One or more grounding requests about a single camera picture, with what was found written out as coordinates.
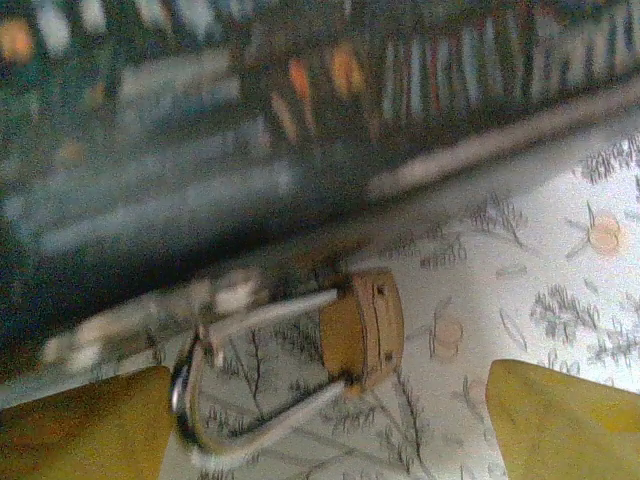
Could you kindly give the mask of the brass padlock with silver shackle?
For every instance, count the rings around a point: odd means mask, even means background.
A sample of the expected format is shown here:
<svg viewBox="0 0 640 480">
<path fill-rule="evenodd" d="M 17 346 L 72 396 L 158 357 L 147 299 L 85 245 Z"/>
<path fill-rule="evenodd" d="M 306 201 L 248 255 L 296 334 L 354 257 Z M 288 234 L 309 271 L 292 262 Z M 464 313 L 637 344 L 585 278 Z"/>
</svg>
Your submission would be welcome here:
<svg viewBox="0 0 640 480">
<path fill-rule="evenodd" d="M 319 314 L 327 383 L 239 434 L 207 435 L 199 407 L 206 356 L 219 356 L 224 343 L 240 333 L 308 311 Z M 357 271 L 334 289 L 240 311 L 198 327 L 177 356 L 169 390 L 176 435 L 197 467 L 208 471 L 237 467 L 332 401 L 360 395 L 397 372 L 403 351 L 402 304 L 393 274 L 387 269 Z"/>
</svg>

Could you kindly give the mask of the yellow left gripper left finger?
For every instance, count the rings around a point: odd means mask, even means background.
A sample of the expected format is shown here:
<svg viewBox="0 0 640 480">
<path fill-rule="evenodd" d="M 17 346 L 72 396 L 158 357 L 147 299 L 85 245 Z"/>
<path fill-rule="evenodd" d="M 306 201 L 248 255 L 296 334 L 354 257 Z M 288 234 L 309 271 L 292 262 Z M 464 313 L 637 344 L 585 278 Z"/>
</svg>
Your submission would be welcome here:
<svg viewBox="0 0 640 480">
<path fill-rule="evenodd" d="M 0 480 L 158 480 L 173 420 L 154 366 L 0 411 Z"/>
</svg>

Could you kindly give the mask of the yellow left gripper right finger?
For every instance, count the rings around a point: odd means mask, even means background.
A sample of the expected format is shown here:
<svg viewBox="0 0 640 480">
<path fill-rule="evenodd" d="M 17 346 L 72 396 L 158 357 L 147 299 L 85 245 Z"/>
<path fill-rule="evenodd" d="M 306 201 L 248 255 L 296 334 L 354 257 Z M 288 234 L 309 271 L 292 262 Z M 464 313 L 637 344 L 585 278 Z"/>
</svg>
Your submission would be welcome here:
<svg viewBox="0 0 640 480">
<path fill-rule="evenodd" d="M 485 399 L 508 480 L 640 480 L 640 394 L 503 359 Z"/>
</svg>

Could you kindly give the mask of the white floral print tablecloth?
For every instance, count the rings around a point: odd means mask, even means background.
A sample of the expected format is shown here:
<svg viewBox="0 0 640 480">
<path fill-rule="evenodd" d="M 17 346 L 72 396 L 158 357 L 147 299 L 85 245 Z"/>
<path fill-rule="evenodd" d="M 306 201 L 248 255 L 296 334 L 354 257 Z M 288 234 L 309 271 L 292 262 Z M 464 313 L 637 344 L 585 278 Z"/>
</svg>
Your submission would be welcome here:
<svg viewBox="0 0 640 480">
<path fill-rule="evenodd" d="M 231 469 L 197 467 L 171 433 L 158 480 L 508 480 L 485 399 L 494 361 L 640 394 L 640 114 L 534 162 L 551 160 L 564 170 L 526 194 L 483 195 L 354 261 L 395 277 L 405 326 L 397 372 Z M 111 376 L 0 395 L 0 411 L 168 368 L 181 344 L 154 344 Z"/>
</svg>

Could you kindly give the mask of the dark box with starry print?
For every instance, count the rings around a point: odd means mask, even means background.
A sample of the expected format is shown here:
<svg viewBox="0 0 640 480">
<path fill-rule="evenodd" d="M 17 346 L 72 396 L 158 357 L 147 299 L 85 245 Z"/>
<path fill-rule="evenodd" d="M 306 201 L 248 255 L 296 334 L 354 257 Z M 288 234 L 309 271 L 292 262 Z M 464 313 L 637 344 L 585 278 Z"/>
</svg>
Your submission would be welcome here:
<svg viewBox="0 0 640 480">
<path fill-rule="evenodd" d="M 307 270 L 640 127 L 640 0 L 0 0 L 0 382 L 203 273 Z"/>
</svg>

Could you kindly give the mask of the silver hasp latch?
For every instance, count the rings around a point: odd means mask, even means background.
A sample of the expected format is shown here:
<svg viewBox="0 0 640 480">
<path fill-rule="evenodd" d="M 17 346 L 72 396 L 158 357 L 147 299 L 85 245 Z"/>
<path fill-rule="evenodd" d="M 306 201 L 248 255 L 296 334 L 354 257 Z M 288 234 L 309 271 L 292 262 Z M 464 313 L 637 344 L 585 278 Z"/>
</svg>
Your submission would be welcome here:
<svg viewBox="0 0 640 480">
<path fill-rule="evenodd" d="M 270 282 L 256 269 L 201 277 L 159 289 L 82 320 L 48 339 L 40 363 L 69 374 L 151 348 L 187 331 L 244 313 L 269 299 Z"/>
</svg>

